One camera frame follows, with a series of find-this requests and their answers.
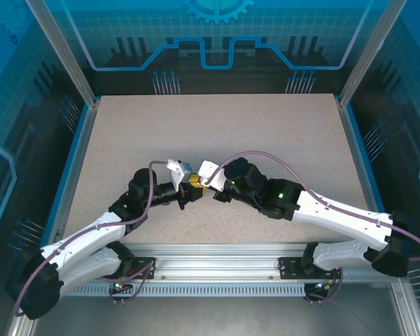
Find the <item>blue edged side rail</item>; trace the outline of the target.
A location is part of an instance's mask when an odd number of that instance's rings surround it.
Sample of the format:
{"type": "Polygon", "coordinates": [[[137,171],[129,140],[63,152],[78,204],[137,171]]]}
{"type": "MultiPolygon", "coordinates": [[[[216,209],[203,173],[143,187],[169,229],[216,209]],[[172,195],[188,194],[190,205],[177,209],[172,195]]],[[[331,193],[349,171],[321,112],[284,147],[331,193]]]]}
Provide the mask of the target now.
{"type": "Polygon", "coordinates": [[[361,136],[354,112],[350,103],[346,106],[342,106],[340,103],[340,97],[336,94],[334,97],[367,207],[370,210],[382,212],[384,210],[384,205],[379,194],[377,182],[365,150],[363,138],[361,136]]]}
{"type": "Polygon", "coordinates": [[[40,247],[61,239],[67,225],[78,179],[98,112],[98,99],[94,108],[85,105],[73,136],[66,163],[50,210],[40,247]]]}

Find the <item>wide aluminium base rail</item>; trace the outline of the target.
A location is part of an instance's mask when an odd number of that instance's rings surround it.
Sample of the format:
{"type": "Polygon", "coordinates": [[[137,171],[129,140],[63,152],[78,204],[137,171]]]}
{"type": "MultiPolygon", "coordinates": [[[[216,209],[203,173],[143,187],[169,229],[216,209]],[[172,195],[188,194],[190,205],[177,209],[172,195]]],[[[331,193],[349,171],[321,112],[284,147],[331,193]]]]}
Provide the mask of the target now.
{"type": "Polygon", "coordinates": [[[153,280],[162,283],[278,282],[281,257],[300,257],[304,243],[142,244],[127,247],[154,257],[153,280]]]}

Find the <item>aluminium frame post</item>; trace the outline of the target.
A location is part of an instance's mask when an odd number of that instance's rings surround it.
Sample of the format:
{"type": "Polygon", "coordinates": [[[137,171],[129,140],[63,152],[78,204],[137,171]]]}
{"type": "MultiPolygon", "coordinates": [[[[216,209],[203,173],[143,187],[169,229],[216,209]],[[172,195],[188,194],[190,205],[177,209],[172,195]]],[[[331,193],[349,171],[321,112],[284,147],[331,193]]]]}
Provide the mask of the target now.
{"type": "Polygon", "coordinates": [[[96,109],[97,100],[79,63],[44,0],[25,0],[84,102],[96,109]]]}
{"type": "Polygon", "coordinates": [[[387,6],[381,14],[380,19],[378,20],[370,38],[368,39],[362,53],[360,54],[355,67],[353,68],[349,78],[346,81],[346,84],[344,85],[339,95],[338,105],[341,109],[345,108],[350,99],[353,97],[354,92],[358,88],[373,59],[378,53],[379,47],[384,42],[393,26],[391,21],[394,19],[393,9],[396,6],[393,4],[393,2],[394,0],[388,0],[387,6]]]}

